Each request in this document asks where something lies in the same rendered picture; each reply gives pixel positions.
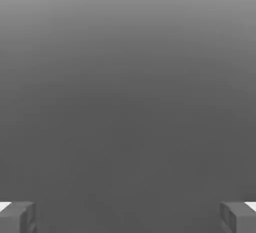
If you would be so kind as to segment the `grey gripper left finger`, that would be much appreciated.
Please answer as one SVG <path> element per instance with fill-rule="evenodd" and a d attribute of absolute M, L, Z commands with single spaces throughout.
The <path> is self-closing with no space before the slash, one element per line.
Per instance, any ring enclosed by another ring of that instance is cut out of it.
<path fill-rule="evenodd" d="M 0 201 L 0 233 L 38 233 L 36 211 L 31 201 Z"/>

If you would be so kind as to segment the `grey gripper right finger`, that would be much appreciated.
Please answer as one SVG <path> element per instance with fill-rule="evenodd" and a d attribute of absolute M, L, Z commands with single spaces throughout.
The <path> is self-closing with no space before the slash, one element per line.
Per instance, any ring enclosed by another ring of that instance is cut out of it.
<path fill-rule="evenodd" d="M 256 233 L 256 201 L 221 202 L 219 216 L 223 233 Z"/>

